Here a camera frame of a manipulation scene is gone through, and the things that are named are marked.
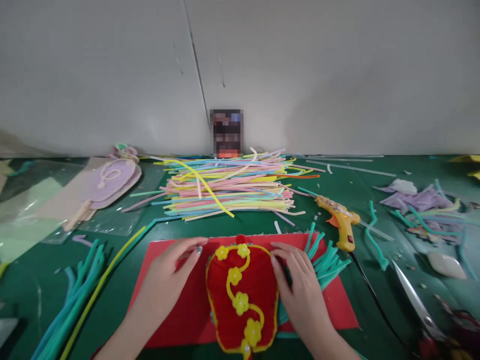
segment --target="left hand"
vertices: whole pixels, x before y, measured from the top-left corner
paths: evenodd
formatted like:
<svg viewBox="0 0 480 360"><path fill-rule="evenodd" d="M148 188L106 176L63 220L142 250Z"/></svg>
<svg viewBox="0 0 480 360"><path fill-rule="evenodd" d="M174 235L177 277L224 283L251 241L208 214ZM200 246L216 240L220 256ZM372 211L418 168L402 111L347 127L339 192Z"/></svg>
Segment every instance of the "left hand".
<svg viewBox="0 0 480 360"><path fill-rule="evenodd" d="M202 253L202 245L208 241L206 237L179 239L153 260L132 308L140 308L153 316L156 327L160 326L177 303ZM186 257L183 266L176 271L178 261Z"/></svg>
<svg viewBox="0 0 480 360"><path fill-rule="evenodd" d="M208 241L206 237L179 239L152 261L133 306L96 360L137 358L174 308L199 260L202 245ZM185 263L177 270L177 262L185 258Z"/></svg>

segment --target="power cord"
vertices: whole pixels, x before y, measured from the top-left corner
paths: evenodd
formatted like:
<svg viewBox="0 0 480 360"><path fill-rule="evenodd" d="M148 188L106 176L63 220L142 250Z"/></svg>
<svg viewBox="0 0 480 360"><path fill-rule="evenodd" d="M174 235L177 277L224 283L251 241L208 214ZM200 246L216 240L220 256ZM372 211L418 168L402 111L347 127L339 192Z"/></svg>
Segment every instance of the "power cord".
<svg viewBox="0 0 480 360"><path fill-rule="evenodd" d="M381 314L381 317L383 318L383 320L385 320L386 324L388 325L388 327L390 328L391 332L393 333L393 335L395 335L395 337L398 339L398 341L400 342L400 344L403 345L403 347L405 349L407 349L408 351L409 350L409 347L407 346L407 344L400 338L399 334L395 331L394 327L392 326L392 324L390 323L389 319L387 318L387 314L385 314L385 311L384 309L382 308L382 305L380 304L380 301L377 297L377 295L375 294L375 291L374 291L374 288L372 287L372 285L370 285L370 281L369 279L367 278L367 276L365 275L364 273L364 270L362 269L359 261L357 260L357 257L355 256L354 252L350 252L350 256L351 258L353 259L353 262L355 263L356 267L358 268L358 270L360 271L361 273L361 276L363 277L363 280L365 281L365 284L366 286L368 287L368 290L370 291L370 294L371 296L373 297L373 300L375 301L375 304L376 304L376 307L378 308L378 311L380 311L380 314ZM417 359L421 359L421 357L416 354L415 352L411 351L411 353L413 354L413 356L415 356Z"/></svg>

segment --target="scissor blade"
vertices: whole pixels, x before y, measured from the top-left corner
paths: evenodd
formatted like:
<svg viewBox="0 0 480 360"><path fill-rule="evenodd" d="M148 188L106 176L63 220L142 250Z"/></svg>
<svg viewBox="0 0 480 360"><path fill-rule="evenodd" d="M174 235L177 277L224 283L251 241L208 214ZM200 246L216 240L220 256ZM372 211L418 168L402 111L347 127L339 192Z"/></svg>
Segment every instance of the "scissor blade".
<svg viewBox="0 0 480 360"><path fill-rule="evenodd" d="M398 278L400 279L400 283L406 292L408 299L410 300L413 308L415 309L418 317L420 318L420 321L423 324L423 327L430 333L432 338L437 341L444 341L446 339L445 335L443 334L443 332L440 331L437 325L435 325L432 317L425 308L422 300L420 300L417 292L415 291L410 281L407 279L403 271L400 270L400 268L394 261L392 261L392 264L395 268Z"/></svg>

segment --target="hand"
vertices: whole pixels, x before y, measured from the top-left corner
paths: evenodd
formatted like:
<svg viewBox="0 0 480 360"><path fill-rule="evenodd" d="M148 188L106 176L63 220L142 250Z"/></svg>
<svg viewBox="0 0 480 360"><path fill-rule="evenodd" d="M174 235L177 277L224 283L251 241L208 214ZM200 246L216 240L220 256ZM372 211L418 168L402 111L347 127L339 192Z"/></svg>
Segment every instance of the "hand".
<svg viewBox="0 0 480 360"><path fill-rule="evenodd" d="M315 359L360 360L355 351L335 331L314 267L304 251L284 244L271 243L271 263L288 319ZM275 258L286 261L291 274L289 287L284 271Z"/></svg>
<svg viewBox="0 0 480 360"><path fill-rule="evenodd" d="M206 237L179 239L152 261L133 306L96 360L137 358L174 308L207 242ZM177 269L178 261L185 258Z"/></svg>
<svg viewBox="0 0 480 360"><path fill-rule="evenodd" d="M157 327L177 303L187 278L202 253L202 245L207 242L206 237L179 239L152 261L133 306L154 316L158 322ZM177 270L178 262L185 258L185 263Z"/></svg>
<svg viewBox="0 0 480 360"><path fill-rule="evenodd" d="M319 333L334 331L317 275L304 251L281 242L271 244L276 247L271 252L271 262L281 301L293 328L310 348L310 345L317 341L315 338ZM290 269L291 289L275 256L284 259Z"/></svg>

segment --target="red paper sheet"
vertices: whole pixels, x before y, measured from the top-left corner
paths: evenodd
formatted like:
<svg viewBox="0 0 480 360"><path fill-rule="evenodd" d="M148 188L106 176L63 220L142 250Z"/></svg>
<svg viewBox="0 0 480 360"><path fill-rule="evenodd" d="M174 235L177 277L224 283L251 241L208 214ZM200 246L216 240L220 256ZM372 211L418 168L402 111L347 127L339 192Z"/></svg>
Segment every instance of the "red paper sheet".
<svg viewBox="0 0 480 360"><path fill-rule="evenodd" d="M269 251L273 249L270 245L271 242L290 244L303 250L307 244L308 237L308 234L255 235L247 236L247 241L248 243L263 246ZM145 259L143 260L140 274L130 300L129 309L139 293L151 262L175 241L176 240L153 241L148 245ZM215 250L220 245L228 246L234 242L235 236L214 237L203 247L200 259L188 277L175 307L147 342L145 345L146 348L206 344L217 341L215 325L210 316L211 309L205 284L205 271L208 259ZM326 250L327 246L322 240L314 259L324 254ZM341 330L359 327L354 310L352 309L352 305L350 304L339 276L323 291L323 297L325 298L326 308L335 329ZM290 322L287 322L280 326L278 331L293 332L294 330Z"/></svg>

